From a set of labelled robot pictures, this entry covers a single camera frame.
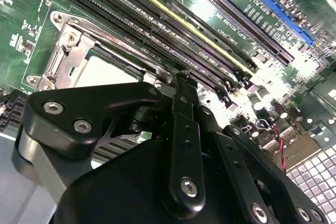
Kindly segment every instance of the black ram slot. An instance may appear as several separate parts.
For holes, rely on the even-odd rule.
[[[174,19],[168,16],[162,16],[162,11],[151,3],[149,0],[127,0],[133,5],[137,6],[140,9],[143,9],[146,13],[150,14],[153,17],[156,17],[156,20],[161,22],[167,29],[173,31],[178,34],[182,41],[187,41],[187,43],[194,45],[198,48],[199,51],[203,51],[205,55],[210,55],[214,57],[213,61],[218,61],[222,64],[223,68],[225,68],[231,74],[238,72],[239,70],[227,59],[225,59],[221,53],[216,51],[214,48],[207,45],[202,39],[193,35],[186,28],[184,28],[181,24],[176,22]]]
[[[95,19],[97,19],[97,21],[102,22],[108,27],[117,28],[117,31],[120,31],[121,34],[123,35],[127,34],[127,37],[130,37],[132,40],[140,41],[146,46],[154,48],[154,50],[158,52],[157,55],[160,55],[161,57],[164,56],[167,62],[169,61],[171,62],[173,60],[175,63],[179,65],[182,64],[184,66],[184,69],[190,68],[195,72],[199,72],[203,76],[203,82],[208,83],[209,87],[216,86],[219,89],[223,88],[222,83],[224,83],[226,79],[222,79],[223,77],[221,75],[218,76],[218,73],[214,73],[208,68],[205,68],[205,66],[200,65],[199,62],[196,62],[193,59],[184,56],[183,54],[179,54],[178,50],[171,49],[168,45],[159,41],[158,39],[156,41],[153,41],[146,35],[139,33],[139,31],[136,28],[131,27],[124,20],[114,17],[112,13],[109,12],[107,13],[107,11],[104,8],[102,8],[97,3],[94,3],[94,1],[92,0],[70,0],[70,1],[77,4],[83,10],[87,11],[90,15],[92,15]]]
[[[187,32],[186,29],[182,28],[181,26],[173,26],[168,22],[168,18],[166,20],[160,19],[161,15],[159,14],[160,11],[153,5],[151,5],[149,8],[146,8],[146,6],[149,5],[149,1],[146,0],[127,0],[128,5],[131,4],[134,6],[133,9],[138,10],[138,13],[135,11],[129,10],[129,7],[125,5],[124,2],[121,0],[101,0],[106,4],[106,6],[112,7],[113,9],[117,10],[120,14],[123,16],[132,16],[132,20],[136,20],[137,24],[141,24],[142,27],[147,27],[147,32],[151,32],[155,34],[157,37],[163,38],[164,41],[171,41],[175,40],[177,44],[175,47],[177,47],[180,50],[180,53],[188,55],[191,58],[199,58],[197,57],[198,53],[193,51],[192,49],[188,48],[188,45],[193,45],[195,46],[202,54],[203,57],[206,57],[206,60],[203,60],[206,62],[207,66],[208,65],[213,65],[211,66],[213,68],[213,71],[216,71],[218,74],[231,74],[234,76],[237,72],[239,72],[230,62],[223,60],[224,58],[219,55],[213,55],[207,48],[199,46],[197,43],[195,43],[194,36],[191,35],[190,33]],[[151,16],[150,19],[151,21],[146,21],[145,18],[141,17],[139,13],[144,15],[149,15]],[[166,30],[169,30],[170,33],[167,34],[166,32],[161,33],[160,32],[160,27],[165,27]],[[226,71],[225,72],[218,72],[217,69],[221,69]]]
[[[222,82],[227,81],[228,79],[223,78],[223,73],[221,73],[216,68],[207,65],[202,60],[200,60],[197,57],[197,54],[195,52],[192,52],[188,50],[183,45],[176,43],[171,43],[171,38],[167,36],[165,33],[156,33],[155,30],[152,30],[151,23],[147,22],[145,19],[141,18],[140,15],[135,13],[132,9],[127,9],[126,6],[119,5],[117,1],[110,1],[110,0],[99,0],[99,5],[105,4],[105,6],[108,6],[112,8],[113,10],[116,10],[120,14],[122,14],[124,17],[126,17],[128,20],[131,21],[131,23],[136,24],[138,27],[138,30],[140,30],[142,33],[150,36],[155,36],[156,39],[159,41],[162,41],[162,46],[164,48],[170,48],[173,55],[176,55],[180,59],[186,58],[186,61],[192,60],[194,63],[197,64],[198,70],[202,71],[204,74],[209,72],[211,75],[215,75],[218,77],[219,80]],[[108,16],[113,15],[112,12],[107,12]]]
[[[247,68],[254,70],[258,68],[257,65],[255,65],[255,63],[251,61],[251,59],[247,55],[245,55],[244,52],[242,52],[238,47],[233,45],[229,40],[223,38],[221,34],[218,33],[218,31],[216,31],[210,25],[205,23],[202,19],[193,14],[188,8],[186,8],[176,0],[165,0],[165,1],[167,6],[175,10],[177,13],[182,14],[185,17],[186,21],[188,21],[191,24],[194,24],[195,27],[198,27],[200,32],[205,34],[214,43],[219,44],[224,50],[228,51],[236,59],[239,59],[241,62],[243,62],[244,65],[247,65],[246,66]]]
[[[288,53],[273,38],[265,33],[230,0],[207,1],[209,1],[216,10],[227,18],[234,26],[253,39],[260,47],[266,50],[282,65],[287,66],[294,60],[294,57],[290,53]]]

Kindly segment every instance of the ram slot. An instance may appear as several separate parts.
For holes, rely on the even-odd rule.
[[[198,51],[203,53],[203,55],[210,57],[210,61],[218,62],[221,64],[221,68],[226,69],[230,74],[239,71],[239,69],[237,69],[229,60],[224,58],[218,51],[207,45],[196,35],[192,34],[176,20],[166,15],[162,16],[162,10],[156,7],[150,0],[127,0],[127,2],[136,6],[138,10],[141,10],[140,14],[144,11],[146,14],[150,15],[151,18],[155,17],[155,19],[151,19],[152,23],[159,27],[165,27],[165,29],[177,34],[181,39],[179,42],[184,43],[186,46],[195,46]]]
[[[257,66],[254,64],[253,61],[238,47],[236,47],[234,44],[232,44],[229,40],[224,39],[218,31],[216,31],[214,28],[212,28],[210,25],[208,25],[206,22],[204,22],[202,19],[197,17],[195,14],[193,14],[188,8],[186,8],[184,5],[179,3],[176,0],[165,0],[166,5],[169,6],[172,10],[174,10],[176,13],[179,13],[183,16],[183,18],[189,23],[193,24],[195,27],[197,27],[197,32],[193,30],[193,34],[197,36],[199,39],[203,40],[204,43],[206,43],[210,48],[213,50],[217,50],[216,46],[213,46],[213,44],[209,43],[208,40],[204,40],[200,34],[206,35],[208,39],[210,39],[215,45],[220,46],[221,49],[227,51],[231,57],[228,57],[228,55],[225,55],[223,57],[228,57],[227,59],[232,61],[232,58],[236,59],[240,62],[240,68],[243,69],[245,72],[249,72],[250,74],[253,74],[253,71],[257,69]]]
[[[216,10],[228,19],[234,26],[253,39],[258,46],[277,59],[283,66],[288,66],[294,57],[264,32],[256,23],[247,17],[230,0],[207,0]]]
[[[197,40],[195,36],[189,33],[185,28],[177,23],[173,23],[169,18],[163,19],[161,11],[151,5],[148,0],[102,0],[106,5],[122,13],[124,16],[132,15],[138,24],[143,23],[152,30],[157,37],[164,37],[166,41],[175,41],[177,47],[182,53],[191,58],[201,58],[208,66],[217,69],[222,75],[228,76],[236,81],[236,69],[228,60],[223,58],[217,52],[210,50],[202,41]]]
[[[223,78],[223,75],[218,70],[192,59],[188,54],[179,50],[178,45],[169,43],[160,36],[155,36],[146,27],[141,27],[141,25],[145,24],[145,21],[137,24],[135,20],[132,20],[132,17],[130,19],[122,19],[104,6],[101,0],[70,1],[107,27],[116,28],[118,33],[126,35],[126,37],[131,38],[133,41],[145,44],[149,47],[149,51],[155,51],[156,55],[163,56],[167,62],[174,61],[176,64],[182,64],[183,69],[191,69],[198,72],[202,75],[203,82],[207,83],[209,87],[216,87],[218,89],[225,87],[224,83],[228,79]]]

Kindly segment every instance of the black pcie slot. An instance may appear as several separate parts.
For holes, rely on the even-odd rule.
[[[225,59],[218,51],[214,50],[212,47],[208,46],[200,38],[193,35],[187,29],[185,29],[181,24],[176,22],[174,19],[162,14],[162,11],[153,5],[149,0],[127,0],[132,3],[132,5],[139,7],[141,4],[141,9],[146,13],[150,14],[152,17],[156,17],[156,20],[159,20],[167,29],[171,30],[173,33],[178,34],[182,41],[194,45],[199,51],[203,51],[205,55],[213,57],[212,61],[219,62],[228,72],[234,74],[236,67],[227,59]]]
[[[171,9],[175,10],[177,13],[182,14],[185,16],[185,19],[191,23],[194,24],[196,27],[199,28],[199,30],[206,34],[207,37],[212,39],[212,41],[216,44],[219,44],[222,48],[224,48],[226,51],[228,51],[230,54],[233,54],[235,58],[240,58],[240,60],[244,61],[245,64],[249,65],[253,69],[257,69],[257,65],[253,61],[251,61],[248,56],[245,55],[244,52],[242,52],[238,47],[233,45],[230,41],[225,40],[221,34],[219,34],[218,31],[216,31],[214,28],[212,28],[210,25],[208,25],[206,22],[204,22],[202,19],[197,17],[195,14],[193,14],[188,8],[186,8],[184,5],[179,3],[176,0],[165,0],[166,5],[170,6]]]
[[[227,73],[230,73],[232,76],[234,76],[236,72],[239,72],[237,69],[235,69],[235,67],[230,62],[222,61],[223,57],[221,55],[216,54],[216,57],[214,57],[213,54],[209,52],[209,50],[206,48],[208,47],[207,45],[206,47],[201,47],[198,44],[196,44],[195,41],[190,39],[190,37],[194,38],[194,36],[188,33],[186,29],[182,28],[180,25],[178,26],[171,25],[169,21],[167,20],[168,18],[166,20],[160,19],[162,17],[159,14],[160,10],[156,8],[154,5],[150,5],[150,1],[148,0],[136,0],[136,1],[127,0],[128,4],[134,7],[133,9],[138,10],[138,13],[135,13],[129,10],[129,7],[125,5],[125,3],[123,3],[121,0],[101,0],[101,1],[103,1],[107,6],[110,6],[113,9],[117,10],[123,16],[126,16],[126,17],[132,16],[132,19],[136,20],[138,24],[141,24],[142,27],[145,27],[145,26],[147,27],[147,32],[152,32],[158,38],[161,38],[164,41],[171,41],[171,39],[175,40],[177,42],[177,44],[175,44],[175,47],[177,47],[180,50],[181,54],[185,54],[191,58],[195,58],[195,56],[198,55],[197,52],[188,48],[188,44],[190,44],[190,45],[195,46],[200,52],[202,52],[203,57],[207,58],[206,60],[204,60],[204,62],[206,62],[207,64],[215,65],[216,68],[219,68],[222,70],[224,69],[224,71],[226,71]],[[172,36],[168,37],[168,34],[166,32],[161,33],[159,27],[164,27],[164,29],[170,31],[170,35]]]
[[[280,46],[273,38],[265,33],[254,21],[247,17],[230,0],[207,0],[218,12],[227,18],[234,26],[253,39],[282,65],[290,64],[294,57]]]
[[[111,27],[116,29],[120,34],[129,37],[133,41],[141,42],[148,47],[148,51],[155,51],[156,55],[160,55],[161,57],[165,57],[167,62],[171,62],[172,60],[179,65],[183,65],[185,68],[191,68],[195,72],[199,72],[203,77],[203,82],[207,83],[207,86],[213,87],[216,85],[217,88],[223,88],[223,84],[226,80],[223,80],[221,76],[213,73],[212,71],[205,69],[198,62],[188,59],[187,57],[183,57],[183,55],[176,55],[180,57],[180,60],[177,60],[174,57],[171,57],[172,51],[169,51],[169,46],[163,48],[164,43],[158,43],[157,41],[152,41],[151,38],[148,38],[146,35],[141,34],[138,30],[134,29],[134,27],[130,27],[124,20],[121,20],[117,17],[111,15],[111,13],[106,13],[106,10],[101,6],[97,5],[97,3],[93,3],[90,0],[70,0],[73,3],[77,4],[80,8],[88,12],[92,15],[97,21],[106,25],[107,27]]]

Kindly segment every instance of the dimm slot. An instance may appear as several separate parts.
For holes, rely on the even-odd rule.
[[[158,52],[158,55],[166,56],[166,59],[173,60],[175,61],[175,63],[178,64],[182,64],[184,66],[184,69],[190,68],[193,71],[198,72],[203,77],[203,82],[207,83],[207,86],[213,87],[215,85],[219,89],[222,89],[224,87],[223,83],[225,80],[219,78],[217,74],[204,69],[200,64],[198,64],[198,62],[195,62],[192,59],[188,59],[187,57],[177,54],[175,50],[171,49],[169,46],[165,45],[161,41],[153,41],[152,38],[148,38],[146,35],[143,35],[135,27],[130,26],[130,24],[126,24],[124,20],[113,17],[113,15],[111,15],[110,13],[109,15],[103,15],[106,10],[102,9],[99,4],[94,4],[92,0],[70,1],[80,6],[83,10],[87,11],[90,15],[97,19],[97,21],[102,22],[106,26],[110,26],[112,28],[115,28],[117,26],[117,31],[121,31],[121,34],[127,34],[127,37],[130,37],[134,41],[140,41],[142,43],[145,43],[146,45],[150,45],[151,48],[154,48],[154,50]],[[171,55],[176,56],[177,58],[179,58],[179,60],[171,57]]]
[[[141,31],[146,36],[154,37],[154,39],[158,39],[159,41],[164,41],[162,44],[165,48],[173,49],[170,51],[173,55],[176,55],[178,58],[187,57],[188,60],[193,59],[193,61],[197,62],[200,66],[199,70],[205,74],[207,71],[210,74],[215,74],[222,82],[228,81],[228,79],[223,79],[223,73],[212,66],[206,65],[204,60],[199,59],[196,55],[196,52],[192,52],[190,50],[186,50],[186,47],[181,45],[180,43],[172,44],[171,39],[165,33],[156,33],[155,30],[152,29],[151,24],[147,22],[145,19],[142,19],[139,15],[137,15],[133,10],[126,9],[125,6],[119,5],[117,1],[110,0],[97,0],[100,6],[104,5],[105,12],[108,10],[107,8],[112,8],[116,10],[121,15],[126,17],[133,23],[136,24],[137,30]]]
[[[151,27],[152,29],[153,26],[156,26],[157,29],[160,29],[165,33],[165,39],[167,41],[170,41],[170,39],[175,40],[178,43],[177,44],[178,47],[180,47],[180,45],[183,45],[184,47],[187,48],[189,45],[194,46],[205,58],[203,59],[203,61],[206,61],[208,65],[213,65],[213,67],[218,69],[222,74],[229,75],[230,78],[235,78],[235,74],[239,72],[229,61],[223,59],[223,57],[220,56],[219,54],[216,54],[216,57],[214,57],[214,55],[210,53],[207,50],[207,48],[201,47],[197,43],[195,43],[195,41],[193,41],[194,36],[188,33],[186,29],[181,28],[181,26],[177,27],[172,26],[167,19],[166,20],[160,19],[161,16],[160,14],[158,14],[160,11],[154,6],[150,6],[151,10],[149,8],[146,8],[145,6],[147,6],[148,3],[146,3],[145,1],[142,0],[140,4],[138,1],[127,0],[129,6],[127,6],[122,0],[103,0],[103,1],[105,1],[108,6],[111,6],[113,7],[113,9],[116,9],[119,13],[122,13],[124,16],[132,14],[132,12],[126,9],[130,8],[129,6],[132,6],[131,8],[134,11],[136,10],[138,13],[137,15],[132,15],[132,18],[137,20],[138,23],[143,22],[144,19],[147,19],[146,22],[147,27],[148,28]],[[156,36],[163,35],[163,33],[155,33],[155,31],[152,31],[152,33],[156,34]],[[189,48],[189,51],[191,52],[184,51],[183,53],[193,58],[195,58],[195,56],[198,55],[198,53],[191,48]]]
[[[168,11],[170,15],[173,17],[176,17],[177,22],[181,23],[182,25],[188,27],[188,29],[198,36],[201,40],[203,40],[208,46],[211,48],[215,48],[216,50],[220,51],[222,55],[225,55],[227,59],[229,59],[234,65],[238,66],[239,68],[243,69],[245,72],[248,72],[250,75],[254,75],[254,72],[250,70],[250,66],[255,66],[254,62],[252,62],[247,55],[245,55],[244,52],[242,52],[238,47],[233,45],[230,41],[226,40],[219,34],[218,31],[216,31],[214,28],[212,28],[210,25],[208,25],[206,22],[204,22],[202,19],[194,15],[188,8],[183,6],[181,3],[179,3],[176,0],[165,0],[165,5],[169,8],[174,10],[174,13],[178,13],[179,15],[183,15],[185,22],[181,20],[180,18],[177,18],[176,15],[174,15],[172,12]],[[185,23],[192,24],[194,26],[191,28],[190,26],[186,25]]]
[[[265,33],[257,24],[247,17],[230,0],[207,0],[218,12],[227,18],[234,26],[253,39],[282,65],[287,66],[294,57],[280,46],[273,38]]]
[[[128,0],[133,5],[136,3],[139,5],[141,3],[141,8],[143,8],[147,13],[150,13],[152,16],[156,16],[158,20],[163,19],[165,21],[164,25],[167,26],[170,30],[175,31],[179,34],[183,40],[188,41],[190,44],[197,44],[200,51],[204,51],[206,54],[213,55],[216,57],[216,60],[220,61],[222,64],[225,64],[227,68],[230,68],[233,71],[238,71],[236,67],[227,59],[225,59],[218,51],[214,48],[207,45],[202,41],[197,35],[193,35],[187,29],[185,29],[180,23],[175,21],[169,16],[162,16],[162,11],[153,5],[149,0]]]

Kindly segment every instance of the electrolytic capacitor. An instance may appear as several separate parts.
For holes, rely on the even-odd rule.
[[[297,108],[290,108],[289,115],[294,119],[294,121],[301,122],[303,120],[303,116]]]
[[[255,110],[261,110],[264,105],[262,103],[262,101],[259,99],[259,97],[252,97],[251,98],[251,103],[252,103],[252,107]]]
[[[288,116],[288,113],[286,112],[286,110],[282,107],[281,104],[275,104],[274,105],[274,109],[275,111],[278,113],[278,115],[280,116],[280,118],[286,118]]]
[[[272,100],[272,96],[267,89],[260,90],[259,95],[266,102],[270,102]]]
[[[250,126],[249,132],[252,137],[257,137],[259,136],[258,129],[255,127],[253,123],[249,123],[248,126]]]

